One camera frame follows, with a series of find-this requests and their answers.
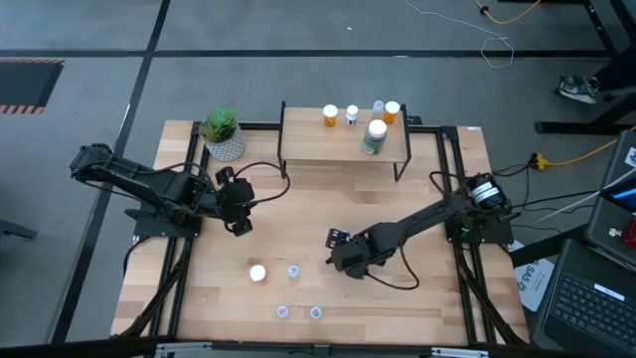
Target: green plant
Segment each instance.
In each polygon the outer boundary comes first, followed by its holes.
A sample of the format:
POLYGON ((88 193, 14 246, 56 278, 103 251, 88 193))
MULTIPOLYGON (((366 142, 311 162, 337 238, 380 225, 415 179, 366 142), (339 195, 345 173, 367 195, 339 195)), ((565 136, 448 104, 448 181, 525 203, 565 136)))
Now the green plant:
POLYGON ((201 135, 213 143, 222 143, 232 138, 235 130, 237 130, 235 111, 227 107, 215 109, 201 124, 201 135))

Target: yellow extension cord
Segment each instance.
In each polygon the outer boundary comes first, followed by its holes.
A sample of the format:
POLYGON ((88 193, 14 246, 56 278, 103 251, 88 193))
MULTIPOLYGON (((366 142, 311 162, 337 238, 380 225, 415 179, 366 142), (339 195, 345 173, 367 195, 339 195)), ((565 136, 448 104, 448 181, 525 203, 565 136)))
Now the yellow extension cord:
MULTIPOLYGON (((636 130, 636 125, 631 127, 629 130, 632 130, 632 131, 636 130)), ((608 142, 606 144, 603 144, 603 145, 599 146, 598 148, 590 151, 587 154, 583 154, 583 155, 579 156, 578 158, 566 160, 566 161, 563 161, 563 162, 552 163, 549 160, 547 160, 546 158, 544 158, 544 156, 541 155, 541 153, 537 153, 537 170, 545 170, 545 169, 547 169, 550 166, 563 166, 563 165, 573 164, 573 163, 579 162, 579 161, 581 161, 583 159, 587 159, 590 156, 592 156, 592 155, 594 155, 594 154, 596 154, 596 153, 598 153, 598 152, 600 152, 600 151, 602 151, 604 149, 607 149, 610 146, 616 144, 617 140, 618 139, 614 139, 614 140, 612 140, 612 141, 610 141, 610 142, 608 142)))
MULTIPOLYGON (((475 2, 475 4, 477 4, 477 6, 479 6, 479 8, 483 8, 484 6, 479 2, 479 0, 473 0, 475 2)), ((523 18, 524 16, 526 16, 526 14, 528 14, 532 9, 535 8, 535 6, 539 5, 541 3, 542 0, 537 0, 531 7, 529 7, 528 9, 526 9, 526 11, 524 11, 523 13, 521 13, 519 16, 516 16, 510 20, 507 21, 500 21, 495 19, 494 17, 492 17, 492 15, 490 15, 490 12, 488 10, 484 11, 484 14, 495 24, 499 24, 499 25, 507 25, 507 24, 512 24, 515 21, 523 18)))

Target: gray carpet floor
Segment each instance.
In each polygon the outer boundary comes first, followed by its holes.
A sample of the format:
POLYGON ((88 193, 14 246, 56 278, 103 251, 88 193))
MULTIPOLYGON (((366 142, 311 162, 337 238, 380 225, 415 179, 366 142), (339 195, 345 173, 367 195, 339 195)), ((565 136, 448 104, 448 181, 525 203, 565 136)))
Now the gray carpet floor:
MULTIPOLYGON (((602 49, 582 7, 542 5, 514 25, 496 26, 471 1, 412 3, 508 36, 517 50, 602 49)), ((0 0, 0 50, 143 50, 160 4, 0 0)), ((615 45, 624 48, 627 38, 609 4, 594 4, 615 45)), ((490 6, 506 19, 528 5, 490 6)), ((487 37, 434 15, 419 15, 402 1, 183 0, 172 2, 158 49, 479 50, 487 37)), ((496 42, 491 46, 503 49, 496 42)), ((376 98, 391 97, 407 103, 409 113, 427 124, 481 126, 494 168, 525 162, 533 151, 558 161, 611 138, 538 135, 533 123, 588 121, 606 110, 607 103, 586 106, 553 93, 560 74, 591 75, 604 63, 516 59, 505 69, 492 70, 482 59, 154 59, 125 156, 151 164, 165 120, 200 120, 219 104, 236 107, 245 122, 274 122, 281 100, 297 106, 369 106, 376 98)), ((67 59, 43 114, 0 115, 0 167, 5 173, 0 177, 0 217, 40 232, 36 241, 0 240, 1 346, 49 339, 96 194, 69 178, 68 165, 80 145, 114 142, 140 64, 139 58, 67 59)), ((533 172, 531 198, 597 188, 610 153, 533 172)), ((523 200, 525 180, 523 175, 502 180, 513 202, 523 200)), ((133 206, 126 199, 110 201, 70 340, 109 333, 133 228, 123 210, 133 206)), ((531 224, 539 215, 525 214, 519 223, 531 224)), ((587 215, 580 210, 543 224, 564 230, 587 215)), ((549 234, 515 229, 523 243, 549 234)))

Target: white plant pot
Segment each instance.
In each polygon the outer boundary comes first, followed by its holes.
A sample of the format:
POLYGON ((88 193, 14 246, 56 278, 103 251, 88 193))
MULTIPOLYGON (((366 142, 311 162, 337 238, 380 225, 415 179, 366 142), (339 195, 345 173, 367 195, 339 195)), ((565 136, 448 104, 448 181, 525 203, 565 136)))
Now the white plant pot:
POLYGON ((237 130, 232 138, 222 143, 212 143, 206 141, 206 147, 213 158, 221 161, 232 161, 239 158, 245 151, 245 139, 237 124, 237 130))

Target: white cable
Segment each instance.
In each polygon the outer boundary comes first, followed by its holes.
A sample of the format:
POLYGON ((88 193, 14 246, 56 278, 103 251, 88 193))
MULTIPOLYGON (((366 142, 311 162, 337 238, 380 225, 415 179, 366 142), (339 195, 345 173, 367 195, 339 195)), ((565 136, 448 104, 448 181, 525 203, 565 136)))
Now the white cable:
MULTIPOLYGON (((628 176, 630 176, 631 174, 633 174, 633 173, 635 173, 635 172, 636 172, 636 168, 634 168, 634 169, 632 169, 632 170, 628 171, 627 173, 623 174, 620 178, 618 178, 618 179, 614 180, 613 182, 611 182, 611 183, 607 184, 607 185, 606 185, 604 188, 602 188, 601 190, 605 190, 605 189, 607 189, 607 188, 609 188, 609 187, 611 187, 611 186, 613 186, 613 185, 616 185, 616 184, 620 183, 623 179, 627 178, 628 176)), ((587 200, 589 200, 589 199, 591 199, 591 198, 593 198, 593 197, 597 196, 597 195, 598 195, 598 193, 600 193, 600 190, 599 190, 599 191, 597 191, 597 192, 595 192, 595 193, 590 194, 589 196, 584 197, 583 199, 581 199, 581 200, 579 200, 579 201, 577 201, 577 202, 575 202, 575 203, 573 203, 573 204, 570 204, 570 205, 568 205, 568 206, 566 206, 566 207, 564 207, 564 208, 558 209, 557 211, 555 211, 555 212, 553 212, 553 213, 551 213, 551 214, 547 214, 547 215, 545 215, 544 217, 542 217, 542 218, 540 218, 540 219, 536 220, 536 221, 535 221, 535 224, 536 224, 536 223, 540 223, 540 222, 542 222, 542 221, 543 221, 543 220, 545 220, 545 219, 551 218, 551 217, 553 217, 554 215, 556 215, 556 214, 558 214, 558 213, 563 212, 564 210, 567 210, 567 209, 569 209, 569 208, 571 208, 571 207, 574 207, 574 206, 576 206, 576 205, 578 205, 578 204, 580 204, 580 203, 583 203, 583 202, 585 202, 585 201, 587 201, 587 200)))
POLYGON ((510 66, 510 65, 513 63, 513 61, 515 60, 515 48, 513 48, 513 47, 512 47, 512 46, 511 46, 508 42, 506 42, 506 40, 508 40, 508 37, 503 37, 503 36, 501 36, 501 35, 497 34, 496 32, 492 32, 492 31, 489 31, 489 30, 486 30, 486 29, 480 28, 480 27, 479 27, 479 26, 477 26, 477 25, 469 24, 469 23, 467 23, 467 22, 465 22, 465 21, 461 21, 461 20, 457 20, 457 19, 452 19, 452 18, 449 18, 449 17, 444 16, 444 15, 442 15, 442 14, 438 14, 438 13, 436 13, 436 12, 431 12, 431 11, 421 11, 421 10, 419 10, 419 9, 418 9, 415 5, 413 5, 413 4, 411 4, 410 2, 408 2, 408 0, 404 0, 404 1, 406 2, 406 4, 408 4, 408 6, 410 6, 411 8, 413 8, 413 9, 414 9, 415 11, 417 11, 420 15, 435 15, 435 16, 440 17, 440 18, 442 18, 442 19, 445 19, 445 20, 448 20, 448 21, 452 21, 452 22, 456 22, 456 23, 460 23, 460 24, 463 24, 463 25, 466 25, 466 26, 470 26, 471 28, 477 29, 477 30, 479 30, 479 31, 483 31, 483 32, 485 32, 486 34, 496 36, 496 37, 494 37, 494 38, 488 38, 488 39, 484 40, 484 45, 482 45, 482 47, 481 47, 481 57, 483 57, 483 58, 484 58, 484 60, 486 60, 486 64, 488 64, 488 67, 490 67, 491 69, 501 69, 501 68, 508 67, 508 66, 510 66), (486 55, 484 55, 484 50, 486 49, 486 45, 488 45, 488 42, 489 42, 489 41, 494 41, 494 40, 495 40, 495 41, 501 41, 501 42, 503 42, 503 43, 504 43, 504 45, 506 45, 506 46, 510 49, 511 54, 510 54, 510 61, 508 62, 508 64, 500 65, 500 66, 493 66, 493 64, 491 64, 491 63, 490 63, 490 61, 488 60, 488 58, 486 57, 486 55))

